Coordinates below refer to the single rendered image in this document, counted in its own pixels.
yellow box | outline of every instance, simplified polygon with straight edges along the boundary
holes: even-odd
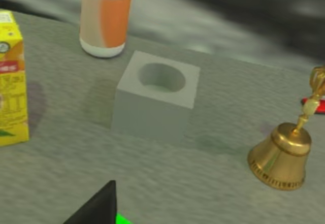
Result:
[[[23,37],[13,13],[0,10],[0,146],[28,140]]]

gray table surface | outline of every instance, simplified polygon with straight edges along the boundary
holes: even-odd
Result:
[[[0,223],[60,224],[107,181],[134,224],[324,223],[324,116],[307,181],[271,189],[250,172],[247,152],[310,93],[292,72],[128,38],[122,56],[85,54],[78,27],[16,14],[26,43],[29,142],[0,149]],[[182,142],[160,143],[109,130],[115,87],[135,50],[201,67],[196,107]]]

gray block with hole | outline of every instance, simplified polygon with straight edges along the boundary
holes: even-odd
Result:
[[[118,83],[111,130],[179,141],[194,108],[200,68],[136,51]]]

bottle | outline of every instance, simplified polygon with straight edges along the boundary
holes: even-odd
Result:
[[[80,44],[90,55],[113,57],[126,41],[131,0],[81,0]]]

gold hand bell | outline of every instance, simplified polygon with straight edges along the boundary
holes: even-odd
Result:
[[[280,190],[295,190],[305,181],[305,164],[311,147],[303,125],[313,115],[325,95],[325,66],[314,68],[310,75],[312,96],[303,105],[298,123],[276,127],[248,154],[249,167],[263,183]]]

